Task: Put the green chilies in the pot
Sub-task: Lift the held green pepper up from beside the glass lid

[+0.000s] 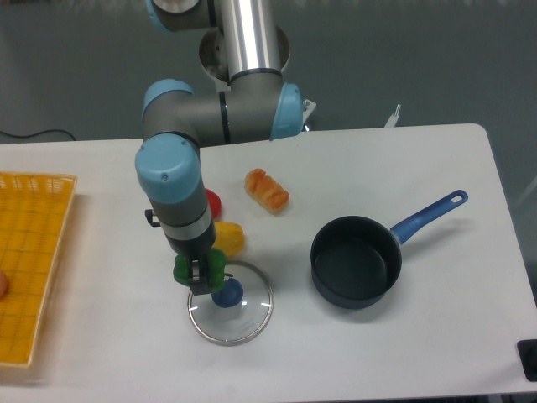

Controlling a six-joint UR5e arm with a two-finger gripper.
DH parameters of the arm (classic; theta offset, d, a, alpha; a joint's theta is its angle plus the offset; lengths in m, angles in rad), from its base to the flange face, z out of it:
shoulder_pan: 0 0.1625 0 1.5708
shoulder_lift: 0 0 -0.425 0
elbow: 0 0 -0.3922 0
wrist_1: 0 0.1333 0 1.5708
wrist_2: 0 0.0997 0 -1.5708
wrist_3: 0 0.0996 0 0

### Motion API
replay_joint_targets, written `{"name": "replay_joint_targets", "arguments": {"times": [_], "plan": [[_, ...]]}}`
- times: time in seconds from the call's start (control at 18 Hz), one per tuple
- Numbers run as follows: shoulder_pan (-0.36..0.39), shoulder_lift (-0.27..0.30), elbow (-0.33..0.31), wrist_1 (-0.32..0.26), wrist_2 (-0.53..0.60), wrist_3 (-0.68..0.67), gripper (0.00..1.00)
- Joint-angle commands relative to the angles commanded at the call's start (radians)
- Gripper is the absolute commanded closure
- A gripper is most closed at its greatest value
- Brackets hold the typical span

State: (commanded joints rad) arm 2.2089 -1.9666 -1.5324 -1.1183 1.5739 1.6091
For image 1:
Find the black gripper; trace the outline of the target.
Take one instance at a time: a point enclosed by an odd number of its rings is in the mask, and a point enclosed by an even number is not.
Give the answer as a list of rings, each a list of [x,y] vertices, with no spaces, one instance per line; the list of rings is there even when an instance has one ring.
[[[165,228],[169,246],[190,262],[189,287],[194,296],[211,294],[210,265],[207,256],[216,241],[216,229],[208,227],[201,235],[185,238],[179,228]]]

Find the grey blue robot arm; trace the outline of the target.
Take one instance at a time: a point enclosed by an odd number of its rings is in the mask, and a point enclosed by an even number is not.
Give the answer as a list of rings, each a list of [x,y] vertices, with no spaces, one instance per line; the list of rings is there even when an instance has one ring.
[[[219,291],[224,272],[209,256],[216,229],[201,175],[200,150],[283,139],[303,128],[299,88],[282,77],[277,27],[267,1],[149,1],[149,17],[169,32],[214,28],[223,37],[227,88],[206,96],[172,79],[145,93],[138,182],[171,248],[185,258],[175,279],[195,295]]]

